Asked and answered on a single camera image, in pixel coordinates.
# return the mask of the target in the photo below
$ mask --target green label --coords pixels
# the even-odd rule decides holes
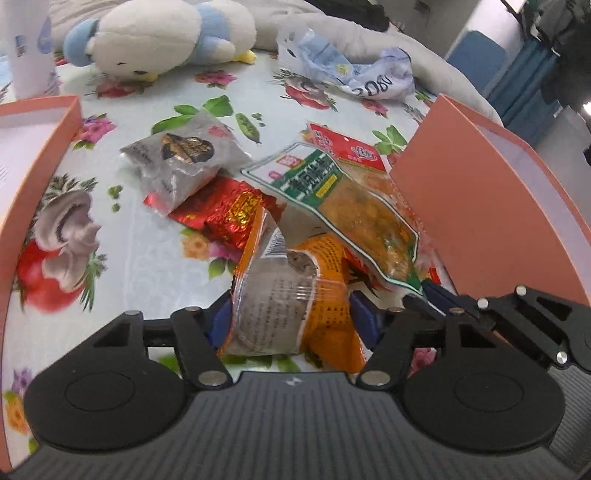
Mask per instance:
[[[279,157],[276,163],[282,158],[289,161],[289,157],[289,154]],[[314,150],[281,178],[273,180],[271,186],[291,199],[317,208],[342,178],[343,172],[335,162],[320,150]]]

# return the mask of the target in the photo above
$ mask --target pink cardboard box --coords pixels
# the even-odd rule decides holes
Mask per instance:
[[[440,95],[391,175],[460,294],[523,284],[590,304],[589,225],[513,133]]]

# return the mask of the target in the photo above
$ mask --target plush bird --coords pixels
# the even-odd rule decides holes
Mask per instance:
[[[63,53],[79,67],[95,63],[115,77],[153,82],[184,64],[253,63],[255,37],[251,13],[232,0],[129,0],[72,28]]]

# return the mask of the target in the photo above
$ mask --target snack package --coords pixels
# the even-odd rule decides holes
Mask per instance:
[[[296,143],[243,173],[313,212],[381,285],[422,293],[418,232],[384,199],[352,180],[328,154]]]
[[[331,234],[295,249],[260,206],[236,268],[232,326],[218,353],[257,356],[311,349],[348,373],[365,365],[349,313],[345,249]]]
[[[144,203],[152,206],[153,198],[154,195],[147,196]],[[203,232],[210,240],[220,240],[242,250],[259,205],[266,208],[277,222],[285,208],[277,205],[275,197],[245,181],[217,176],[168,217]]]
[[[319,33],[290,20],[277,33],[279,64],[290,72],[358,98],[394,99],[413,91],[411,60],[404,50],[386,48],[372,64],[351,63]]]
[[[207,185],[220,168],[236,171],[250,160],[228,128],[205,111],[121,151],[139,168],[142,188],[162,215]]]
[[[379,152],[371,145],[346,137],[326,127],[308,124],[309,138],[319,149],[337,159],[340,167],[357,183],[380,195],[412,227],[419,232],[417,257],[414,261],[419,279],[430,278],[446,287],[451,286],[447,271],[425,231],[421,219],[402,196],[396,183],[387,173]]]

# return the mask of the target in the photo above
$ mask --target red label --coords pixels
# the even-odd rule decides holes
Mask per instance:
[[[314,134],[314,144],[333,158],[386,172],[378,151],[371,145],[317,124],[310,124],[310,131]]]

